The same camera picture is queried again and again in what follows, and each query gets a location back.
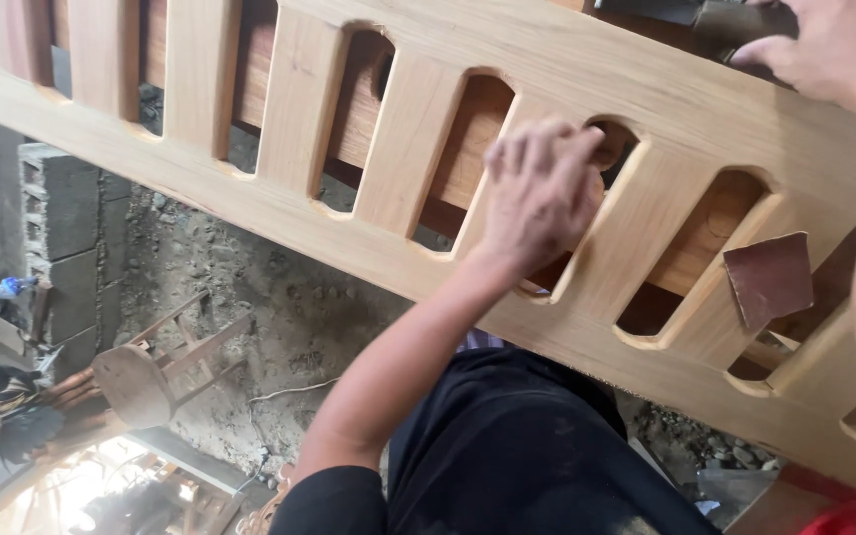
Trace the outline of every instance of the person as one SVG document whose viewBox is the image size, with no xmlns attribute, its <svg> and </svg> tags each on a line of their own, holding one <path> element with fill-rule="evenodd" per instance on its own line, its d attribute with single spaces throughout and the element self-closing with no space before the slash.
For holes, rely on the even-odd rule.
<svg viewBox="0 0 856 535">
<path fill-rule="evenodd" d="M 856 113 L 856 0 L 786 1 L 800 37 L 750 43 L 733 62 L 765 64 Z M 718 533 L 627 446 L 591 380 L 512 347 L 451 357 L 501 297 L 582 235 L 599 202 L 588 161 L 602 138 L 551 120 L 487 152 L 485 235 L 345 371 L 270 533 Z M 378 461 L 390 438 L 385 499 Z"/>
</svg>

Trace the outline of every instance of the dirt floor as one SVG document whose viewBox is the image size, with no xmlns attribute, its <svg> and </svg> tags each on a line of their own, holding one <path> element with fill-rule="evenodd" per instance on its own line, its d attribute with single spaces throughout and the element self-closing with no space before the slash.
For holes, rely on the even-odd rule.
<svg viewBox="0 0 856 535">
<path fill-rule="evenodd" d="M 143 94 L 146 123 L 153 129 L 161 115 L 159 91 Z M 251 171 L 256 147 L 255 137 L 234 128 L 231 163 Z M 327 204 L 351 209 L 354 190 L 328 177 L 322 186 Z M 213 314 L 191 313 L 198 335 L 245 314 L 255 317 L 255 330 L 227 344 L 214 371 L 238 359 L 245 359 L 246 367 L 187 404 L 171 423 L 199 450 L 248 473 L 260 463 L 262 444 L 271 452 L 267 473 L 295 461 L 303 433 L 329 387 L 256 402 L 255 425 L 247 400 L 339 377 L 368 342 L 411 306 L 395 294 L 149 189 L 134 187 L 127 219 L 130 269 L 119 342 L 205 289 L 212 296 Z M 419 236 L 419 241 L 436 240 L 423 230 Z M 434 247 L 447 244 L 440 239 Z M 176 344 L 177 336 L 172 331 L 159 345 Z M 691 502 L 713 498 L 700 488 L 703 469 L 712 479 L 725 480 L 744 470 L 773 470 L 780 462 L 757 446 L 624 392 L 617 393 L 617 402 L 631 436 L 659 458 Z M 764 481 L 767 475 L 750 478 Z M 708 516 L 723 528 L 748 501 L 749 496 L 723 496 L 723 505 Z"/>
</svg>

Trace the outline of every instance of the hand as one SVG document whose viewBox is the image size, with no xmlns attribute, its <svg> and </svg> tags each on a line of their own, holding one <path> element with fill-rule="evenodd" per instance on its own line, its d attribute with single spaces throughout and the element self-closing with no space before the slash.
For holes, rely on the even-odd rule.
<svg viewBox="0 0 856 535">
<path fill-rule="evenodd" d="M 475 253 L 506 266 L 517 284 L 575 246 L 603 201 L 589 159 L 604 135 L 552 119 L 494 143 L 484 155 L 493 198 Z"/>
<path fill-rule="evenodd" d="M 856 112 L 856 0 L 784 2 L 798 16 L 800 37 L 759 39 L 739 49 L 731 63 L 764 64 L 803 95 L 833 101 Z"/>
</svg>

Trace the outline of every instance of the workshop floor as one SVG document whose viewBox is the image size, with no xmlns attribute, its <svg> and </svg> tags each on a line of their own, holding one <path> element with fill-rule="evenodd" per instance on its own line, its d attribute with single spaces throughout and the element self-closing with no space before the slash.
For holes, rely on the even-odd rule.
<svg viewBox="0 0 856 535">
<path fill-rule="evenodd" d="M 159 122 L 159 94 L 143 91 L 142 96 L 145 114 L 158 112 L 144 122 Z M 230 162 L 252 171 L 258 140 L 233 128 L 230 141 Z M 351 189 L 328 177 L 322 185 L 327 204 L 351 209 Z M 295 461 L 329 386 L 255 403 L 255 427 L 247 400 L 339 377 L 363 347 L 411 306 L 395 294 L 146 188 L 134 187 L 127 218 L 130 269 L 118 341 L 204 289 L 213 298 L 213 324 L 190 314 L 198 334 L 214 332 L 250 312 L 255 316 L 254 332 L 227 344 L 217 359 L 217 368 L 240 358 L 247 367 L 187 404 L 171 423 L 174 432 L 199 450 L 248 473 L 260 463 L 262 444 L 272 454 L 267 471 Z M 172 336 L 163 340 L 172 342 L 177 333 Z M 731 435 L 624 392 L 617 392 L 617 401 L 631 436 L 659 458 L 690 501 L 705 498 L 697 482 L 701 468 L 776 468 L 773 456 Z M 725 500 L 709 514 L 720 528 L 744 506 L 731 502 Z"/>
</svg>

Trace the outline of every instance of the rooster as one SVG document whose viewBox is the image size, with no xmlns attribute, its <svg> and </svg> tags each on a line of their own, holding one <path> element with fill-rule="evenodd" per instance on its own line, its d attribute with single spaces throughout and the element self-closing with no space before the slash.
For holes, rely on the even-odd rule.
<svg viewBox="0 0 856 535">
<path fill-rule="evenodd" d="M 65 416 L 42 403 L 39 371 L 0 366 L 0 457 L 14 464 L 29 460 L 65 423 Z"/>
</svg>

